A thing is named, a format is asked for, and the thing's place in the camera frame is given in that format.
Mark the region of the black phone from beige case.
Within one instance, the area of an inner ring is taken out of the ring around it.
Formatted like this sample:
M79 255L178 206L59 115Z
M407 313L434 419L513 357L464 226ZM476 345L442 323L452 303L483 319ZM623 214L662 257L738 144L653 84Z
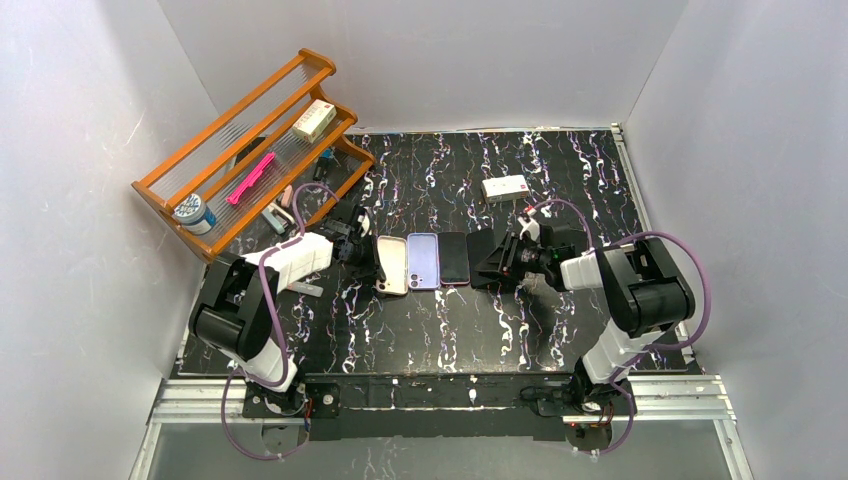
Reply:
M486 288L494 279L481 275L476 267L495 249L495 235L492 228L483 228L466 235L470 286L475 289Z

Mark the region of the purple phone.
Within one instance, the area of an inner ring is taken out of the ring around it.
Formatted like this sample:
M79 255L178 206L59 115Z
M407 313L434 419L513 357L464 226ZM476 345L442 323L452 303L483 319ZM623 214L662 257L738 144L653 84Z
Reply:
M443 285L467 285L470 283L470 268L466 234L462 232L440 232L437 234L440 281Z

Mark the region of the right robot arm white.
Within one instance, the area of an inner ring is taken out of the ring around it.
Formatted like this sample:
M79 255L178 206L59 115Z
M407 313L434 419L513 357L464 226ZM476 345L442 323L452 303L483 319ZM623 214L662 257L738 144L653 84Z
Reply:
M567 394L570 400L597 401L622 393L639 358L695 312L692 289L666 246L673 239L664 232L642 232L591 247L575 229L528 223L489 249L472 270L513 283L539 274L558 292L602 291L610 319L576 362Z

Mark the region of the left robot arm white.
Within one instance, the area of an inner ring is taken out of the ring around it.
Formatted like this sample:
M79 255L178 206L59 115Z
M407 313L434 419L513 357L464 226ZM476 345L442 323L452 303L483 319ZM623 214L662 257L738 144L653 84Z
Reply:
M297 374L277 312L279 293L335 264L356 278L385 277L370 211L342 200L290 240L209 266L188 321L191 335L234 361L245 378L286 392Z

